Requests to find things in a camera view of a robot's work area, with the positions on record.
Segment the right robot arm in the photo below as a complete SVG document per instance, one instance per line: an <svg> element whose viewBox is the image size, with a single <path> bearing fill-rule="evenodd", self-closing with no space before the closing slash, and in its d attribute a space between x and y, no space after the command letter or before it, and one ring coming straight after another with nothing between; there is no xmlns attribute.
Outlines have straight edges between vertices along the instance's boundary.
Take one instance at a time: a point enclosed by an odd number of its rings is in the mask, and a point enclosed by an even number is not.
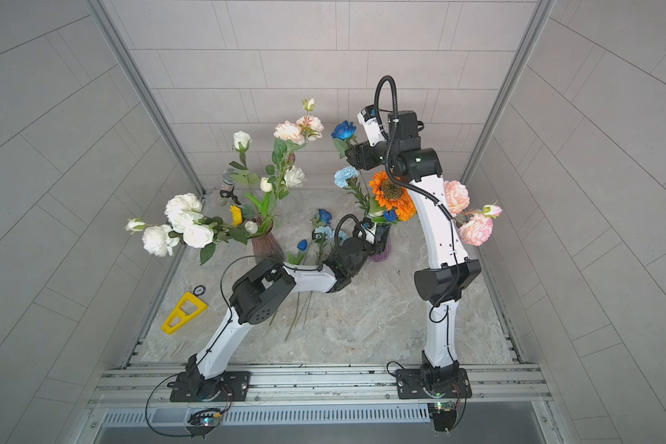
<svg viewBox="0 0 666 444"><path fill-rule="evenodd" d="M402 390L430 398L471 396L470 383L455 350L455 320L463 290L480 274L470 259L446 206L442 166L437 153L421 146L420 122L413 111L388 115L391 128L382 134L380 113L369 105L358 114L367 141L346 150L349 164L370 170L390 169L404 184L420 220L429 267L414 273L414 285L427 303L427 340L418 370L398 372Z"/></svg>

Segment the dark blue rose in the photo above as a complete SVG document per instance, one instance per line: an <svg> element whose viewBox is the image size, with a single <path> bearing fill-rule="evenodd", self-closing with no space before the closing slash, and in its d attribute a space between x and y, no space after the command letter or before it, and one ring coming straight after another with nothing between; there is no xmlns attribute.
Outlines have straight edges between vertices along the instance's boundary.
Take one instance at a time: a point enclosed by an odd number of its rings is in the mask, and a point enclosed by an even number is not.
<svg viewBox="0 0 666 444"><path fill-rule="evenodd" d="M329 211L327 211L327 210L325 210L325 209L318 209L317 213L313 216L313 218L312 218L312 220L311 220L311 222L312 222L312 226L313 226L313 230L314 230L315 227L317 227L317 226L321 226L321 225L326 225L326 226L329 226L329 227L330 227L330 222L331 222L331 220L332 220L332 216L331 216L331 214L329 213ZM308 255L309 252L312 251L312 250L315 250L315 248L314 248L314 243L313 243L313 241L312 241L312 234L311 234L311 241L308 242L308 252L307 252L307 255ZM295 268L296 268L296 266L292 266L292 265L290 264L290 266L287 267L287 270L288 270L288 271L294 271ZM300 305L299 319L298 319L298 322L297 322L296 326L295 326L293 329L295 329L295 328L297 327L297 325L298 325L298 323L299 323L299 320L301 319L301 316L303 316L303 317L305 318L305 320L303 320L303 323L306 323L307 316L308 316L308 313L309 313L309 310L310 310L310 305L311 305L311 302L312 302L312 298L313 298L313 292L308 292L308 295L305 297L305 300L304 300L303 303L301 303L301 305ZM290 334L289 334L289 331L288 331L285 340L288 340L288 339L289 339Z"/></svg>

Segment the blue purple glass vase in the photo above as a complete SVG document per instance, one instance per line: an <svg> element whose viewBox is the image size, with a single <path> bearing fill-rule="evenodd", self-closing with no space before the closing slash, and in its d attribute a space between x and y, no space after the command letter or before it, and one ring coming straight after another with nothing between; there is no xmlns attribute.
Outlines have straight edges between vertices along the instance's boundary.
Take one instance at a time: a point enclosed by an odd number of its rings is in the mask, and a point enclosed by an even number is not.
<svg viewBox="0 0 666 444"><path fill-rule="evenodd" d="M379 263L388 259L391 253L391 225L376 225L374 248L369 257L372 262Z"/></svg>

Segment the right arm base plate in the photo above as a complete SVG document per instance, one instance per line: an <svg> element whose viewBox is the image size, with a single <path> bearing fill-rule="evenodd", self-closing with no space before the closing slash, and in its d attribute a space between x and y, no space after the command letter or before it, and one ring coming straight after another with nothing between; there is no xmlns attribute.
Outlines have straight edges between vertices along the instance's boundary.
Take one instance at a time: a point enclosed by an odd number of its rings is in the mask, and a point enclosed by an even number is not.
<svg viewBox="0 0 666 444"><path fill-rule="evenodd" d="M459 366L427 366L395 371L397 391L402 400L452 399L473 397L467 372Z"/></svg>

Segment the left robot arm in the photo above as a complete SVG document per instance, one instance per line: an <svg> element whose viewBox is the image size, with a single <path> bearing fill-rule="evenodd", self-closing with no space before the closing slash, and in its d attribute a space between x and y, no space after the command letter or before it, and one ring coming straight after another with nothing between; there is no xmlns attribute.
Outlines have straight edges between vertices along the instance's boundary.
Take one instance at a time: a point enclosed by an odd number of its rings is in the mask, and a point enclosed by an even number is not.
<svg viewBox="0 0 666 444"><path fill-rule="evenodd" d="M389 230L372 220L356 221L353 236L334 231L332 255L318 266L294 266L265 257L232 286L229 314L208 345L192 355L177 383L201 396L207 384L218 386L229 360L251 329L274 316L292 292L334 293L351 284L367 260L387 249Z"/></svg>

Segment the dark blue rose vase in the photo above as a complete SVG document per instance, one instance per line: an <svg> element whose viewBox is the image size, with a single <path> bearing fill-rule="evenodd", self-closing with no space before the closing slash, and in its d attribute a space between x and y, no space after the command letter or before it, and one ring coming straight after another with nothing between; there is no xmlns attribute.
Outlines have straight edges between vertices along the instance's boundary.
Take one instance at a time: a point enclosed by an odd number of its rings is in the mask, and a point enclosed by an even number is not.
<svg viewBox="0 0 666 444"><path fill-rule="evenodd" d="M355 133L355 125L348 120L344 120L344 122L340 123L335 129L333 129L333 133L331 133L332 142L338 151L340 158L345 158L346 151L357 145Z"/></svg>

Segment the white rose bouquet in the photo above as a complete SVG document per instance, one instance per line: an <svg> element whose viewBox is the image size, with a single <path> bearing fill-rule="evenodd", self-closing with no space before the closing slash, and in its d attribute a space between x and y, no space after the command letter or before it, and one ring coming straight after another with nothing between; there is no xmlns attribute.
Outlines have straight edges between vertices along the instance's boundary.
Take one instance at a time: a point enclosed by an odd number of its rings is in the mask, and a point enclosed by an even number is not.
<svg viewBox="0 0 666 444"><path fill-rule="evenodd" d="M166 203L165 224L148 224L141 218L130 218L125 226L129 233L142 235L144 250L150 255L174 255L179 245L199 251L200 263L206 264L221 243L230 241L246 244L259 231L259 224L245 219L233 227L231 221L219 216L206 216L204 204L195 194L179 194Z"/></svg>

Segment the small blue tulip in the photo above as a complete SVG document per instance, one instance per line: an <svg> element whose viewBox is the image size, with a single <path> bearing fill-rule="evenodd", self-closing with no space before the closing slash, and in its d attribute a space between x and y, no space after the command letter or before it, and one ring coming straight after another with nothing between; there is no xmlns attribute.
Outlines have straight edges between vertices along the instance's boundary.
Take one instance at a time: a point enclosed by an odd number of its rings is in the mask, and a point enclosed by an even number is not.
<svg viewBox="0 0 666 444"><path fill-rule="evenodd" d="M305 260L307 252L308 252L307 240L300 240L297 244L296 251L293 253L292 252L288 253L287 262L292 266L299 266ZM300 314L300 305L301 305L300 297L297 297L292 323L290 324L289 328L289 334L292 333L293 328L296 326L298 322Z"/></svg>

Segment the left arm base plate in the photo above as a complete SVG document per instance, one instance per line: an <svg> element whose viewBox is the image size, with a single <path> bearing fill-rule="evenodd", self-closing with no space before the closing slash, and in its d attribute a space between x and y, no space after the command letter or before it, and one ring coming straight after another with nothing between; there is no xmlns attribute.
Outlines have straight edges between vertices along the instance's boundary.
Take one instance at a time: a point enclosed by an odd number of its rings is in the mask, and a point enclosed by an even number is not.
<svg viewBox="0 0 666 444"><path fill-rule="evenodd" d="M226 371L218 377L204 379L197 372L183 371L168 383L172 403L209 403L209 401L245 401L252 373Z"/></svg>

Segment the dark red glass vase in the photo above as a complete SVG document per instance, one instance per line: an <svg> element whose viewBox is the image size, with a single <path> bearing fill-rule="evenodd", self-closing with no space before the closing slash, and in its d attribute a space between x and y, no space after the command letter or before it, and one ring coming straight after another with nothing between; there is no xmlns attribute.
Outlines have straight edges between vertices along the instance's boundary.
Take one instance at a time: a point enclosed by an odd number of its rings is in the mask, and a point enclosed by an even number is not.
<svg viewBox="0 0 666 444"><path fill-rule="evenodd" d="M284 261L284 252L279 241L273 234L273 223L268 222L263 231L257 231L250 237L250 244L253 248L253 256L257 263L261 263L265 258Z"/></svg>

